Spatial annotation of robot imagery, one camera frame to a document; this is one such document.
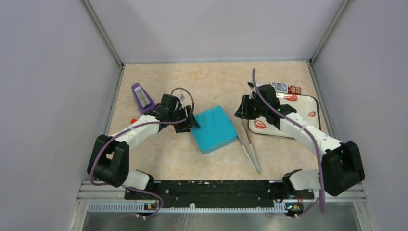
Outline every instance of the blue box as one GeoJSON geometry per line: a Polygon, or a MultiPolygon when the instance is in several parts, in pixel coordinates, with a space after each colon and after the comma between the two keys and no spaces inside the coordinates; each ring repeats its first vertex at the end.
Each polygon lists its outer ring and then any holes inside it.
{"type": "Polygon", "coordinates": [[[221,106],[215,106],[195,115],[201,128],[192,128],[192,134],[203,154],[208,154],[237,138],[237,130],[221,106]]]}

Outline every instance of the white tray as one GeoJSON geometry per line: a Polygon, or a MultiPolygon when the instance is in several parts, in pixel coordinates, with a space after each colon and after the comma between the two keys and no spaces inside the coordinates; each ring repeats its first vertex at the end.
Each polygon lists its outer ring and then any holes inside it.
{"type": "MultiPolygon", "coordinates": [[[[319,106],[318,101],[314,97],[279,92],[276,93],[276,96],[279,98],[281,104],[289,104],[295,108],[300,116],[307,122],[320,129],[319,106]]],[[[264,117],[260,117],[257,120],[249,120],[248,128],[251,132],[257,134],[293,138],[292,136],[279,131],[275,126],[268,124],[264,117]]]]}

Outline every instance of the wall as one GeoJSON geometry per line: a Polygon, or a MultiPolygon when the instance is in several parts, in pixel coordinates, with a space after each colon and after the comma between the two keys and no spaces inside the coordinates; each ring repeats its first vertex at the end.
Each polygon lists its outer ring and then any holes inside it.
{"type": "Polygon", "coordinates": [[[408,230],[408,1],[354,1],[316,63],[335,125],[361,150],[381,230],[408,230]]]}
{"type": "Polygon", "coordinates": [[[67,230],[118,67],[79,0],[0,2],[0,230],[67,230]]]}
{"type": "Polygon", "coordinates": [[[125,63],[307,59],[343,0],[90,0],[125,63]]]}

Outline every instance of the beige tabletop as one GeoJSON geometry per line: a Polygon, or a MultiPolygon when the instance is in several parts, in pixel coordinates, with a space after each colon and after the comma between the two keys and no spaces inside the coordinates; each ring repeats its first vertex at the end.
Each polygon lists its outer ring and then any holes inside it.
{"type": "MultiPolygon", "coordinates": [[[[155,103],[164,93],[184,87],[194,97],[195,114],[221,105],[249,150],[241,120],[233,115],[242,95],[250,93],[247,82],[252,68],[256,68],[256,80],[262,83],[286,82],[302,87],[302,94],[317,98],[306,61],[131,64],[125,68],[109,134],[141,116],[133,99],[133,84],[140,83],[155,103]]],[[[320,121],[322,131],[327,132],[322,113],[320,121]]],[[[191,132],[176,134],[172,126],[132,150],[130,167],[156,180],[273,180],[295,169],[317,168],[315,155],[294,139],[254,133],[251,137],[261,174],[254,171],[238,141],[202,154],[191,132]]]]}

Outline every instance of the purple object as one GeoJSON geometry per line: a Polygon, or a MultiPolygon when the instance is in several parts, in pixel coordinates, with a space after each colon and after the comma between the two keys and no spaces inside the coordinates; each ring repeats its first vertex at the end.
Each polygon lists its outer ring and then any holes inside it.
{"type": "Polygon", "coordinates": [[[132,85],[133,98],[142,114],[156,107],[156,104],[139,83],[132,85]]]}

